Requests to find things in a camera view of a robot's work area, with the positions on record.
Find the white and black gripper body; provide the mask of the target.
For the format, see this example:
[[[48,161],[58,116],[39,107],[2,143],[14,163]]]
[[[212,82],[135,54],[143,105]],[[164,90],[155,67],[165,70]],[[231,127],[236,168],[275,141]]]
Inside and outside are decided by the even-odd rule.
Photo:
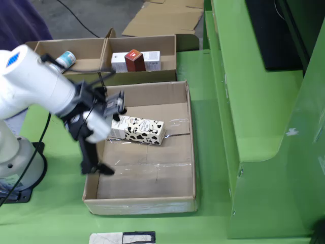
[[[105,140],[111,131],[111,118],[104,118],[94,108],[64,109],[60,112],[60,119],[66,130],[75,141],[81,139],[89,143]]]

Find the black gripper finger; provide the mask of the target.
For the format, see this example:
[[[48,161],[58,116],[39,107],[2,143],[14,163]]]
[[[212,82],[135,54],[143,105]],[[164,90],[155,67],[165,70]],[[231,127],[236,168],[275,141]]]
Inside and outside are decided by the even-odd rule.
[[[126,114],[127,109],[124,108],[122,112],[117,112],[113,114],[113,120],[114,121],[120,121],[120,116]]]
[[[81,173],[95,174],[100,173],[104,175],[114,175],[115,170],[106,166],[98,158],[98,152],[95,143],[90,143],[86,140],[87,137],[92,135],[92,131],[86,127],[81,127],[78,134],[78,141],[80,144],[83,160],[81,162]]]

